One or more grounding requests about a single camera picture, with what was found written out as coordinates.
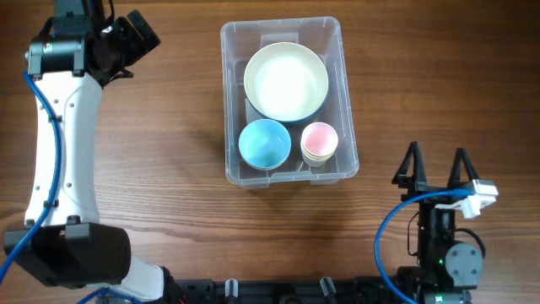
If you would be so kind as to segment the cream cup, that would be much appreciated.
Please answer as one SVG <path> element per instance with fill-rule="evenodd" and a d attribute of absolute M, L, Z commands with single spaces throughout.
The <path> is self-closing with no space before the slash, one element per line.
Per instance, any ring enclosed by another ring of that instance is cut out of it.
<path fill-rule="evenodd" d="M 311 167 L 318 167 L 318 166 L 322 166 L 324 165 L 327 160 L 323 160 L 323 161 L 316 161 L 316 160 L 310 160 L 308 158 L 306 158 L 305 156 L 302 155 L 302 158 L 303 158 L 303 161 L 308 165 L 308 166 L 311 166 Z"/>

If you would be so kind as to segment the pink cup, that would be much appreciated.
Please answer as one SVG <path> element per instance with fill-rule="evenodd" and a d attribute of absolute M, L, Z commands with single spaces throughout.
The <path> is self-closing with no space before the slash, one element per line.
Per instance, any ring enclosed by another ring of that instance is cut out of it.
<path fill-rule="evenodd" d="M 338 140 L 338 133 L 331 125 L 313 122 L 304 129 L 300 145 L 310 155 L 322 158 L 335 152 Z"/>

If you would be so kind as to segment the light blue small bowl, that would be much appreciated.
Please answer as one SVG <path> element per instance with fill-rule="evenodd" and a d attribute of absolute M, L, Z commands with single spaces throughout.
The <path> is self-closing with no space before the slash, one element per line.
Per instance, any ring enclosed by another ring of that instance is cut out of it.
<path fill-rule="evenodd" d="M 289 158 L 292 139 L 282 123 L 258 119 L 241 131 L 238 148 L 247 165 L 259 171 L 270 171 Z"/>

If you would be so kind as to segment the dark blue bowl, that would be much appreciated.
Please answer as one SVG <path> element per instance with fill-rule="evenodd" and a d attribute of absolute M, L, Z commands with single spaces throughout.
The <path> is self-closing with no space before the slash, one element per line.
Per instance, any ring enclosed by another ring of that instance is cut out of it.
<path fill-rule="evenodd" d="M 310 121 L 313 121 L 317 118 L 317 116 L 319 115 L 319 113 L 325 109 L 327 106 L 327 101 L 324 100 L 324 102 L 321 104 L 321 106 L 316 110 L 314 111 L 313 113 L 311 113 L 308 117 L 304 117 L 300 120 L 296 120 L 296 121 L 290 121 L 290 122 L 286 122 L 286 121 L 280 121 L 278 120 L 278 122 L 282 123 L 284 126 L 288 127 L 288 126 L 294 126 L 294 125 L 298 125 L 298 124 L 302 124 L 302 123 L 306 123 L 306 122 L 310 122 Z M 269 117 L 267 116 L 264 116 L 261 112 L 259 112 L 262 116 L 263 116 L 263 119 L 269 119 Z"/>

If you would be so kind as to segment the cream large bowl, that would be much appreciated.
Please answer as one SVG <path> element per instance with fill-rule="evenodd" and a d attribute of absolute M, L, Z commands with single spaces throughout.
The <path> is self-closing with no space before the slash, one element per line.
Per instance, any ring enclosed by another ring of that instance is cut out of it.
<path fill-rule="evenodd" d="M 311 49 L 277 42 L 251 57 L 243 85 L 251 107 L 261 116 L 297 123 L 323 107 L 330 83 L 324 62 Z"/>

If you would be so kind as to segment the yellow cup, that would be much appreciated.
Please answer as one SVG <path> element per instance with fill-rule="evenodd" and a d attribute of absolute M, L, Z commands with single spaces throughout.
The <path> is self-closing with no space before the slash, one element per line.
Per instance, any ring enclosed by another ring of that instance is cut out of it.
<path fill-rule="evenodd" d="M 310 159 L 310 160 L 316 160 L 316 161 L 323 161 L 323 160 L 328 160 L 330 159 L 335 151 L 333 151 L 332 153 L 328 154 L 328 155 L 323 155 L 323 156 L 316 156 L 316 155 L 313 155 L 311 152 L 309 152 L 304 145 L 301 145 L 301 151 L 302 151 L 302 155 L 305 156 L 306 158 Z"/>

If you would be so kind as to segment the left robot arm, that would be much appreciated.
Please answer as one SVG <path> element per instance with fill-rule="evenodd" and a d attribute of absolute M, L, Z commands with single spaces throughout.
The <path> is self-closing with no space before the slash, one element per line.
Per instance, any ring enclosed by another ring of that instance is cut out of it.
<path fill-rule="evenodd" d="M 47 287 L 89 288 L 131 303 L 165 299 L 166 273 L 132 255 L 128 234 L 104 225 L 95 198 L 95 124 L 104 88 L 160 43 L 138 11 L 57 1 L 25 54 L 36 98 L 35 177 L 24 228 L 7 231 L 1 270 L 17 264 Z"/>

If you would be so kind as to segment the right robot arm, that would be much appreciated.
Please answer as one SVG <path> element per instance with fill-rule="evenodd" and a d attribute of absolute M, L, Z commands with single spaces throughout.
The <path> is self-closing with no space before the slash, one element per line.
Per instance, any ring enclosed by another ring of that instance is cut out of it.
<path fill-rule="evenodd" d="M 407 192 L 381 226 L 403 208 L 418 205 L 417 250 L 409 253 L 417 264 L 399 268 L 386 285 L 403 303 L 469 303 L 486 249 L 476 233 L 456 227 L 456 212 L 467 220 L 479 216 L 496 201 L 497 187 L 479 177 L 464 148 L 456 150 L 446 186 L 431 187 L 416 142 L 409 145 L 391 182 Z"/>

